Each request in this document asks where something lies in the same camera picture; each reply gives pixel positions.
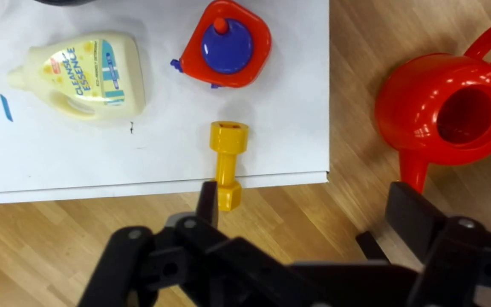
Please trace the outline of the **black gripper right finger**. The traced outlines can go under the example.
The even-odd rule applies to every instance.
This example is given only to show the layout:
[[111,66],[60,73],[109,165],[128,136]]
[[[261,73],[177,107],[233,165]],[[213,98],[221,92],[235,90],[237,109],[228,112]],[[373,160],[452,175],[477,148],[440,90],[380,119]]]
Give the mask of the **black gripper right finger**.
[[423,194],[406,182],[392,182],[387,196],[385,219],[412,250],[424,260],[447,216]]

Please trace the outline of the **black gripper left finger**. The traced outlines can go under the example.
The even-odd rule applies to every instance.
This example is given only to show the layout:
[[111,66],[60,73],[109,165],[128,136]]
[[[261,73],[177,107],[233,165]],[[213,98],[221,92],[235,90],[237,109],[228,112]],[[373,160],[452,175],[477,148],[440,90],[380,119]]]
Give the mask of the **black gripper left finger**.
[[206,180],[201,185],[196,216],[211,226],[218,225],[218,185],[215,180]]

